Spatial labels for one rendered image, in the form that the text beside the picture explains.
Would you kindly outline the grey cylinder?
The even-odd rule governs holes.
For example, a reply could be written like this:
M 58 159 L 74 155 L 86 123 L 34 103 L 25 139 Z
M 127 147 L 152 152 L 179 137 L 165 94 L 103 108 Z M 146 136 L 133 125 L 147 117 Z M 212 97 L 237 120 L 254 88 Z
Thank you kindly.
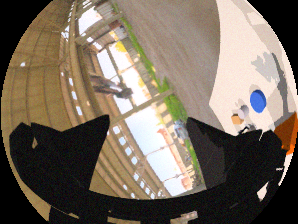
M 238 117 L 239 119 L 245 119 L 245 117 L 249 115 L 249 107 L 246 107 L 246 105 L 243 105 L 243 107 L 238 109 Z

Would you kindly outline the blue disc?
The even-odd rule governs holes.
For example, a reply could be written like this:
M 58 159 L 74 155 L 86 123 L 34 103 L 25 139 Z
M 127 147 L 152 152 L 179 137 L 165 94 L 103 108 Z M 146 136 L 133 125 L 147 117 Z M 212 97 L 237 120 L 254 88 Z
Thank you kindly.
M 250 95 L 250 104 L 255 112 L 261 113 L 266 107 L 265 93 L 259 91 L 259 89 L 255 89 Z

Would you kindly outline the glass coffee press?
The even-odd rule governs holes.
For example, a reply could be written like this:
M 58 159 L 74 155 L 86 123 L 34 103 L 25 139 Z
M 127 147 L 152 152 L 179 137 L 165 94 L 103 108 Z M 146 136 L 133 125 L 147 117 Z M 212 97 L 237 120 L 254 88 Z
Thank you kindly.
M 255 129 L 258 129 L 258 128 L 257 128 L 257 125 L 255 125 L 255 124 L 251 124 L 250 127 L 247 127 L 247 125 L 246 125 L 246 127 L 243 128 L 243 131 L 241 129 L 241 132 L 239 132 L 239 135 L 241 135 L 242 132 L 245 132 L 245 129 L 246 129 L 246 132 L 249 132 L 249 131 L 251 132 L 251 131 L 255 131 Z

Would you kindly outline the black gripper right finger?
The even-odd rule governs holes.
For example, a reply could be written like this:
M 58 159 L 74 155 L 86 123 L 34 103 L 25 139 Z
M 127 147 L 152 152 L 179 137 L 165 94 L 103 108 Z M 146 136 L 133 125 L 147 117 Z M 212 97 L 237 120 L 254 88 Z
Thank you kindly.
M 206 189 L 220 185 L 220 180 L 233 168 L 246 145 L 253 144 L 255 140 L 259 141 L 262 135 L 262 129 L 255 129 L 231 136 L 230 133 L 202 123 L 201 120 L 194 120 L 193 117 L 189 117 L 186 131 L 200 163 L 198 165 L 204 176 Z

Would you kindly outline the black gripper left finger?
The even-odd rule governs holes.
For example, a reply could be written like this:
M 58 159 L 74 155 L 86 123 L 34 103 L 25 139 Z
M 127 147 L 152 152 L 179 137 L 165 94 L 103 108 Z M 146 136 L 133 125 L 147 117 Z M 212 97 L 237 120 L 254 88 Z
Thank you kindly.
M 55 152 L 78 186 L 89 189 L 109 125 L 110 116 L 104 115 L 77 127 L 74 125 L 67 131 L 60 132 L 35 123 L 31 123 L 31 128 L 36 143 Z

